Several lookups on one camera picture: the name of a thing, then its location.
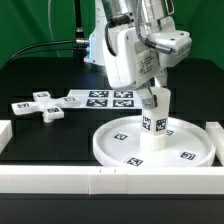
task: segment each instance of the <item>white plastic housing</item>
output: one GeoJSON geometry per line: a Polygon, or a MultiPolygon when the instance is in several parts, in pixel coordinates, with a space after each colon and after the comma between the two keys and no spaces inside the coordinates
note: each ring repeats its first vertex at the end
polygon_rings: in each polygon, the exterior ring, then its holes
{"type": "Polygon", "coordinates": [[[89,54],[84,58],[84,61],[97,66],[104,66],[102,41],[107,20],[101,0],[95,0],[95,13],[95,29],[90,35],[89,54]]]}
{"type": "Polygon", "coordinates": [[[135,28],[110,30],[116,57],[110,54],[105,40],[103,53],[110,86],[114,90],[137,89],[160,72],[157,52],[139,42],[135,28]]]}

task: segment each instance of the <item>black cable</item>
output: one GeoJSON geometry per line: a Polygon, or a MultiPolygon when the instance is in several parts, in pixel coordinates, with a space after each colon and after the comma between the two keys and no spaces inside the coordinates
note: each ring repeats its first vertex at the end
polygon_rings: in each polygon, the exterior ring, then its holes
{"type": "Polygon", "coordinates": [[[76,43],[75,40],[63,40],[63,41],[52,41],[52,42],[44,42],[44,43],[34,44],[34,45],[24,47],[21,50],[18,50],[13,55],[11,55],[10,58],[14,57],[17,54],[23,53],[25,51],[28,51],[30,49],[37,48],[37,47],[52,46],[52,45],[63,45],[63,44],[75,44],[75,43],[76,43]]]}
{"type": "Polygon", "coordinates": [[[110,42],[110,36],[109,36],[109,28],[110,27],[111,27],[111,21],[108,21],[108,23],[105,27],[105,42],[106,42],[108,51],[115,57],[116,53],[113,50],[113,48],[111,46],[111,42],[110,42]]]}
{"type": "Polygon", "coordinates": [[[80,0],[74,0],[75,4],[75,23],[76,23],[76,37],[77,38],[83,38],[84,37],[84,31],[82,28],[82,15],[81,15],[81,4],[80,0]]]}
{"type": "Polygon", "coordinates": [[[15,55],[14,57],[10,57],[2,66],[4,68],[6,64],[10,63],[14,59],[18,57],[22,57],[27,54],[35,54],[35,53],[43,53],[43,52],[53,52],[53,51],[74,51],[74,50],[86,50],[86,48],[81,48],[81,47],[73,47],[73,48],[63,48],[63,49],[51,49],[51,50],[39,50],[39,51],[30,51],[30,52],[25,52],[25,53],[20,53],[15,55]]]}

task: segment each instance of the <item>white cylinder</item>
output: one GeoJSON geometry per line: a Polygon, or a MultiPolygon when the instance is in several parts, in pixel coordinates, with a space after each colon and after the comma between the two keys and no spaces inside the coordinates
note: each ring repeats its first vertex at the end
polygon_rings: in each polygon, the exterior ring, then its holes
{"type": "Polygon", "coordinates": [[[151,89],[157,97],[158,106],[154,109],[143,107],[140,146],[147,151],[158,151],[166,145],[170,91],[157,87],[151,89]]]}

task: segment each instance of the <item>white round tray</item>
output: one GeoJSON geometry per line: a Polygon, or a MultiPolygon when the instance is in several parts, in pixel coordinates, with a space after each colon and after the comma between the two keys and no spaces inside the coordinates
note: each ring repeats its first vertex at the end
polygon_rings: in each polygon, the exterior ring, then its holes
{"type": "Polygon", "coordinates": [[[189,122],[168,118],[166,148],[157,152],[140,147],[141,116],[113,120],[93,136],[93,152],[103,166],[211,166],[215,146],[207,133],[189,122]]]}

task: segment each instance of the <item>white block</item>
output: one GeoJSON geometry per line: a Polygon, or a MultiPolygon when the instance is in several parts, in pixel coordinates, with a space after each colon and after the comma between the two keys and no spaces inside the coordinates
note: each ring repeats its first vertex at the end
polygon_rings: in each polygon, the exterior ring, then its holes
{"type": "Polygon", "coordinates": [[[216,146],[216,156],[224,166],[224,130],[218,122],[207,122],[206,132],[216,146]]]}
{"type": "Polygon", "coordinates": [[[0,193],[88,194],[89,168],[0,166],[0,193]]]}
{"type": "Polygon", "coordinates": [[[12,138],[11,121],[0,121],[0,153],[2,153],[9,140],[12,138]]]}
{"type": "Polygon", "coordinates": [[[127,169],[99,167],[89,174],[89,194],[126,194],[127,169]]]}
{"type": "Polygon", "coordinates": [[[128,171],[127,194],[224,194],[223,167],[128,171]]]}

